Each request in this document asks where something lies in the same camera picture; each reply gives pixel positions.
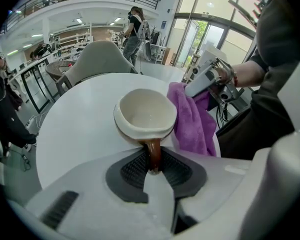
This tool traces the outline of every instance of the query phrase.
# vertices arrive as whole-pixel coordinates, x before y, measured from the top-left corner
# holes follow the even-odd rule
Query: person's hair
[[[142,21],[145,20],[144,11],[142,10],[142,8],[134,6],[131,8],[131,12],[132,11],[135,11],[139,15]]]

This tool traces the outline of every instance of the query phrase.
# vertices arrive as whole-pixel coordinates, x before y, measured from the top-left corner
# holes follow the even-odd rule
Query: chair
[[[63,76],[63,72],[69,70],[68,65],[74,65],[75,62],[72,60],[60,60],[50,63],[46,66],[45,71],[49,76],[56,82]]]
[[[62,84],[68,89],[82,81],[108,73],[134,73],[134,66],[126,60],[118,47],[111,41],[100,40],[88,44],[79,59],[56,81],[60,96],[64,94]]]

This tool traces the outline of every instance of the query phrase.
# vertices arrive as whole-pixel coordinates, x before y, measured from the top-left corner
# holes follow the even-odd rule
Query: purple cloth
[[[213,136],[216,121],[207,112],[209,93],[205,91],[195,98],[186,96],[185,83],[172,82],[167,98],[177,110],[174,133],[179,141],[179,148],[201,155],[216,156]]]

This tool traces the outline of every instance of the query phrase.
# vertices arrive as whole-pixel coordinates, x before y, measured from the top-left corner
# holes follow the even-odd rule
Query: backpack
[[[133,15],[133,17],[136,17],[141,23],[138,32],[136,31],[135,27],[133,27],[136,37],[142,42],[150,41],[150,26],[148,21],[146,19],[141,20],[139,15]]]

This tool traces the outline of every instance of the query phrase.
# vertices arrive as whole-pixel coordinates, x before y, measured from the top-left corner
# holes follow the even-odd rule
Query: ceramic cup
[[[177,118],[175,105],[160,92],[135,89],[114,108],[117,127],[128,137],[149,149],[149,170],[158,172],[161,162],[161,139],[168,136]]]

